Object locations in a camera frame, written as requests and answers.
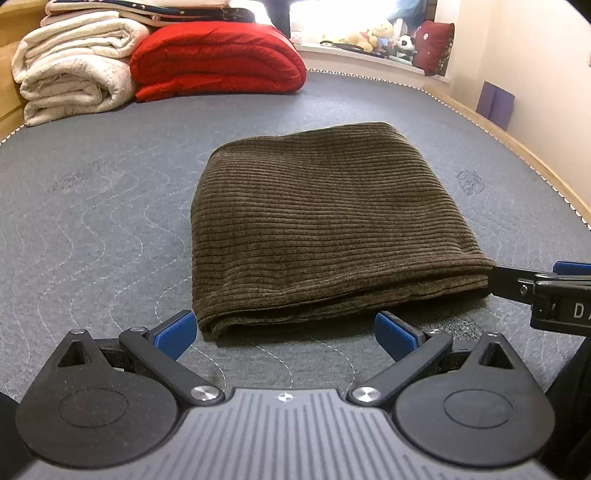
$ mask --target folded bedding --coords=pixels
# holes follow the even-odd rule
[[[56,59],[94,54],[111,59],[129,57],[148,37],[148,27],[120,18],[117,12],[95,12],[38,28],[19,43],[12,59],[12,75],[22,83],[33,67]]]
[[[134,97],[126,62],[72,55],[34,66],[21,85],[25,124],[40,125],[81,113],[106,112]]]
[[[193,22],[164,27],[131,57],[136,98],[209,92],[287,93],[306,81],[294,46],[269,25]]]
[[[493,266],[420,152],[384,123],[218,148],[191,232],[193,308],[213,336],[484,289]]]
[[[137,3],[126,0],[50,0],[41,20],[41,26],[66,20],[85,13],[104,10],[116,11],[122,18],[130,18],[150,27],[165,27],[180,22],[233,21],[254,22],[255,16],[246,8],[225,8],[226,3],[200,2],[194,0],[154,0]]]

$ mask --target brown corduroy fabric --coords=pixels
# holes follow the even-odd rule
[[[191,206],[201,330],[305,322],[483,288],[493,262],[384,123],[218,148]]]

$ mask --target folded white towel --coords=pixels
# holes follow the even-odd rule
[[[88,9],[88,10],[79,10],[79,11],[68,12],[68,13],[60,14],[60,15],[47,15],[45,18],[41,19],[40,25],[42,27],[46,27],[48,25],[58,23],[58,22],[63,22],[64,20],[69,20],[74,17],[81,17],[82,15],[93,14],[93,13],[97,13],[97,12],[101,12],[101,11],[102,10],[100,10],[100,9]]]
[[[37,64],[94,54],[111,59],[129,57],[150,34],[148,27],[120,18],[117,12],[96,12],[38,28],[21,40],[12,58],[12,76],[22,83]]]
[[[125,61],[97,55],[72,55],[38,64],[21,85],[29,126],[81,113],[117,108],[135,95],[136,85]]]

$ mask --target stack of blankets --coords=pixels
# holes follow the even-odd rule
[[[195,93],[290,93],[306,81],[294,46],[228,0],[50,0],[12,75],[25,124]]]
[[[115,11],[80,15],[26,35],[12,59],[12,75],[28,100],[25,124],[115,109],[137,89],[129,57],[148,27]]]
[[[306,81],[291,42],[270,25],[191,22],[160,28],[131,57],[137,99],[195,93],[290,93]]]

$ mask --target purple folder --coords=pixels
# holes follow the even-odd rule
[[[476,113],[488,118],[503,130],[507,130],[514,103],[515,95],[492,83],[484,82]]]

